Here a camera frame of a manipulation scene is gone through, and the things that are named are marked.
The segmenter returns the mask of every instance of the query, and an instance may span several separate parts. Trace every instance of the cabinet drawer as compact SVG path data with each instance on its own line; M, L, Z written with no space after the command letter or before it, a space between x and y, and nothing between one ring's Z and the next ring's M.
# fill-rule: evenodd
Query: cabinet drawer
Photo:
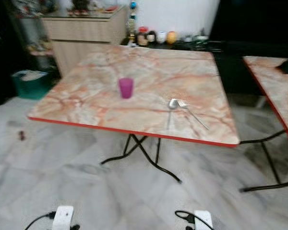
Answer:
M110 42L108 22L44 21L52 40Z

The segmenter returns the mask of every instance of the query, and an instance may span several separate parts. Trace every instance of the table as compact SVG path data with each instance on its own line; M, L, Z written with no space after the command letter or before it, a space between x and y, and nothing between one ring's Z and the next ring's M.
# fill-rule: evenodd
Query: table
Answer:
M286 59L275 57L244 57L244 61L250 71L253 73L255 80L261 87L263 93L266 95L268 102L272 109L277 114L279 120L283 124L285 131L280 131L268 138L261 140L245 141L244 143L261 143L264 152L268 157L272 171L276 178L276 185L259 186L242 189L245 191L255 191L263 189L275 189L287 187L287 183L281 183L277 171L273 165L273 161L265 146L265 142L271 140L284 132L288 134L288 74L283 74L281 70L277 69Z
M134 79L130 99L120 97L118 79L122 77ZM171 98L186 101L209 130L185 109L170 112ZM158 166L161 138L226 147L240 142L213 56L206 52L96 45L28 117L128 133L123 155L102 164L127 157L139 147L150 163L179 182ZM141 145L148 136L158 138L155 162ZM127 151L131 138L136 145Z

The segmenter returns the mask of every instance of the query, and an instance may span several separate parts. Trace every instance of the fork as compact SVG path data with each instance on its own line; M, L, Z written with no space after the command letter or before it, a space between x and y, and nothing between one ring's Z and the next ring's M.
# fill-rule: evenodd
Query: fork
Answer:
M202 122L197 116L195 116L191 111L190 109L188 108L188 104L186 104L183 100L181 99L178 99L177 100L178 102L178 105L180 106L180 108L183 108L183 109L187 109L189 111L189 113L194 116L194 118L199 122L201 123L202 126L204 126L207 130L209 130L209 127L207 125L205 125L204 122Z

